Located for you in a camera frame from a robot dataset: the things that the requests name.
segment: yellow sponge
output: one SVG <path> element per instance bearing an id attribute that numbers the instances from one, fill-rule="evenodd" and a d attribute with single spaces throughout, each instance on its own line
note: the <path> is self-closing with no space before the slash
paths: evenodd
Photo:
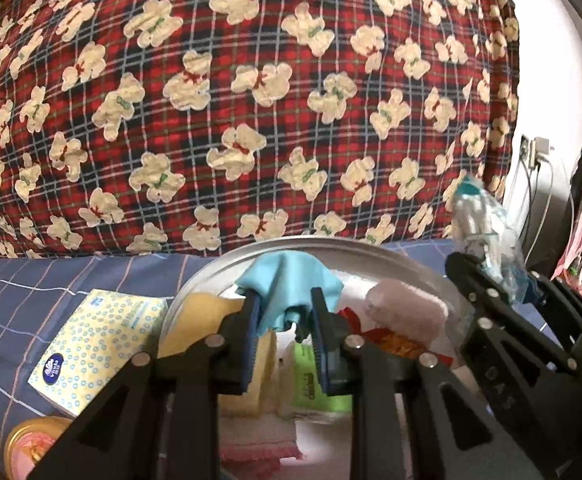
<path id="1" fill-rule="evenodd" d="M 184 352 L 196 341 L 217 332 L 227 314 L 238 312 L 244 300 L 227 300 L 206 292 L 189 294 L 180 315 L 160 345 L 158 357 Z M 242 396 L 219 396 L 221 413 L 231 416 L 260 415 L 262 385 L 271 376 L 276 358 L 276 337 L 267 332 L 258 340 L 253 379 Z"/>

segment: green package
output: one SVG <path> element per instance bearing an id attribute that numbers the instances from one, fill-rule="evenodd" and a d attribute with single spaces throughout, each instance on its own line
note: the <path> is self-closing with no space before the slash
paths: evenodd
<path id="1" fill-rule="evenodd" d="M 333 414 L 351 413 L 351 396 L 329 397 L 320 387 L 315 368 L 315 357 L 310 345 L 293 343 L 295 380 L 293 381 L 293 407 L 310 412 Z"/>

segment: tissue box logo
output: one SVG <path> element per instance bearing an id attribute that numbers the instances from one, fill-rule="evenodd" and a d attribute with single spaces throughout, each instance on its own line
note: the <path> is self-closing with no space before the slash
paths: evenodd
<path id="1" fill-rule="evenodd" d="M 62 369 L 64 360 L 62 354 L 53 354 L 47 359 L 47 362 L 42 367 L 42 378 L 47 384 L 51 385 L 56 383 L 60 377 L 60 370 Z"/>

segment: tin can lid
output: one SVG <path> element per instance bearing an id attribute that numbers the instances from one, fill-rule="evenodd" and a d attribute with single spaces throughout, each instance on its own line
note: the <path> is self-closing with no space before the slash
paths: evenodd
<path id="1" fill-rule="evenodd" d="M 13 428 L 4 445 L 4 470 L 9 480 L 25 480 L 69 424 L 69 418 L 43 416 Z"/>

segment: pink towel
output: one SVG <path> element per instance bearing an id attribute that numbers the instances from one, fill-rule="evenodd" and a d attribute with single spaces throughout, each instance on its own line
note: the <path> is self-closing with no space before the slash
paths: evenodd
<path id="1" fill-rule="evenodd" d="M 433 294 L 385 278 L 367 292 L 367 314 L 380 326 L 428 347 L 444 332 L 448 308 Z"/>
<path id="2" fill-rule="evenodd" d="M 219 433 L 222 462 L 302 456 L 296 443 L 295 422 L 275 413 L 263 413 L 258 418 L 221 417 Z"/>

